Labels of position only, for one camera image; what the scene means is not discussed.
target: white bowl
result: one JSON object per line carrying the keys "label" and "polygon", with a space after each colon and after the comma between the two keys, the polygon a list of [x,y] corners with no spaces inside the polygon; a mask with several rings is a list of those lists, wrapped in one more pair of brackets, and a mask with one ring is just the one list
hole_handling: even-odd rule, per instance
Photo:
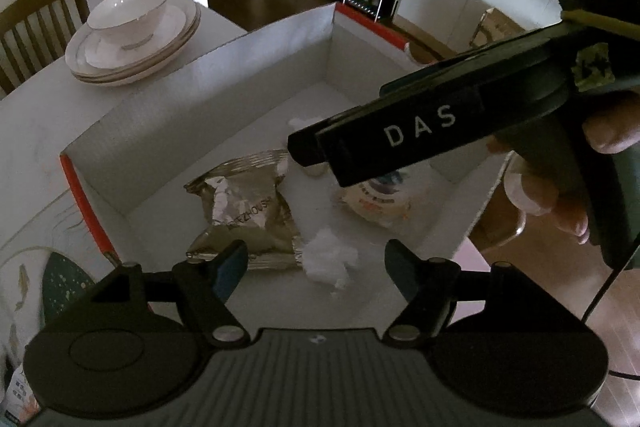
{"label": "white bowl", "polygon": [[167,0],[104,0],[86,21],[107,42],[132,49],[147,42],[162,20]]}

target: bowl rim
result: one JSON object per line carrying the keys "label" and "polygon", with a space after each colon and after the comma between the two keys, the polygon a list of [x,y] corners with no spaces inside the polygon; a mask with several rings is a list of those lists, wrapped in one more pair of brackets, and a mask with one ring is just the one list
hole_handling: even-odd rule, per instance
{"label": "bowl rim", "polygon": [[133,21],[137,21],[138,19],[140,19],[141,17],[144,17],[145,15],[153,12],[154,10],[157,10],[159,7],[161,7],[163,4],[165,4],[168,0],[163,0],[160,4],[158,4],[157,6],[153,7],[151,10],[149,10],[148,12],[146,12],[145,14],[139,15],[138,17],[134,17],[131,18],[129,20],[127,20],[126,22],[121,22],[120,24],[116,24],[115,26],[105,26],[105,25],[95,25],[95,26],[91,26],[91,15],[94,13],[94,10],[97,9],[101,4],[106,3],[107,1],[111,2],[111,0],[103,0],[101,1],[90,13],[89,16],[86,19],[86,25],[89,26],[89,28],[91,28],[94,31],[101,31],[101,30],[111,30],[114,28],[120,28],[121,26],[124,26],[125,24],[129,24],[130,22]]}

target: table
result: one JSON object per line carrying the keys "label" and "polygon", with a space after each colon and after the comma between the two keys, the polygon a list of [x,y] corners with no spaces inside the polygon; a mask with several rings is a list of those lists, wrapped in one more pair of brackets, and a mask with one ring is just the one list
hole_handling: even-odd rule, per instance
{"label": "table", "polygon": [[0,248],[68,189],[59,160],[67,145],[154,78],[245,33],[202,7],[200,27],[180,57],[148,79],[114,88],[90,86],[78,82],[60,58],[0,100]]}

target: cable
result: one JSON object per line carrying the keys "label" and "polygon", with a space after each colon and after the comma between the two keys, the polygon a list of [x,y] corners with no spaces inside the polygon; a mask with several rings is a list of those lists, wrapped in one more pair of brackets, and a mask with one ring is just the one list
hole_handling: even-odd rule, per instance
{"label": "cable", "polygon": [[[625,266],[630,263],[630,261],[636,256],[636,254],[640,253],[640,233],[636,236],[636,240],[634,241],[633,245],[631,245],[630,250],[631,250],[631,254],[629,254],[627,260],[622,264],[622,268],[616,268],[610,273],[609,277],[607,277],[607,280],[598,290],[598,293],[596,293],[596,296],[593,298],[589,306],[587,306],[587,309],[585,310],[584,315],[582,316],[583,324],[587,322],[588,318],[593,313],[593,310],[595,309],[595,307],[599,304],[599,302],[604,297],[604,294],[607,292],[609,288],[611,288],[611,285],[616,281],[618,276],[622,273],[622,270],[625,269]],[[620,373],[619,371],[612,371],[612,370],[609,370],[609,374],[612,377],[625,378],[626,380],[640,381],[640,375],[630,375],[629,373]]]}

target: silver wrapper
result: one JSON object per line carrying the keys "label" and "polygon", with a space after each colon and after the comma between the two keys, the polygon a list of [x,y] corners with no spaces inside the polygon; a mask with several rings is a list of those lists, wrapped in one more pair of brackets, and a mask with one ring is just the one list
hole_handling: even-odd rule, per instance
{"label": "silver wrapper", "polygon": [[278,192],[289,166],[286,150],[229,160],[186,184],[202,200],[209,226],[188,257],[212,259],[235,239],[249,249],[250,269],[285,269],[302,261],[302,238]]}

